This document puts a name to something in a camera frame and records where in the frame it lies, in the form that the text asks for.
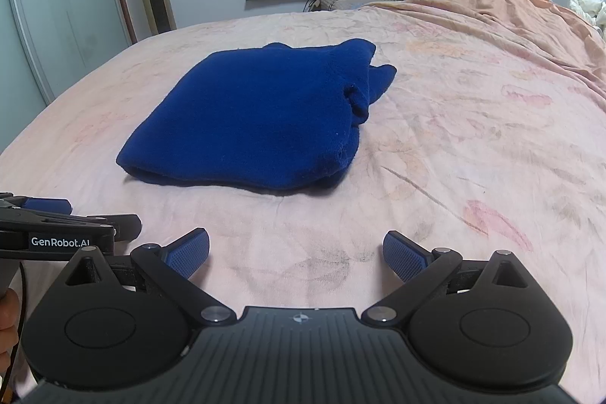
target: mattress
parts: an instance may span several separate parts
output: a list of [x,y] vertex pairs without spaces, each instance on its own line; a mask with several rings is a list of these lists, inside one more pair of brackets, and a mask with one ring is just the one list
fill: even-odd
[[[335,189],[155,186],[116,165],[208,54],[354,37],[398,74]],[[571,326],[564,388],[593,404],[606,394],[605,67],[595,30],[547,0],[410,0],[198,25],[132,46],[62,94],[0,156],[0,189],[68,198],[75,214],[137,213],[142,234],[120,251],[206,228],[210,257],[192,282],[237,312],[368,307],[400,283],[381,259],[391,229],[466,259],[512,250]],[[31,312],[61,265],[25,267]],[[32,385],[20,358],[17,389]]]

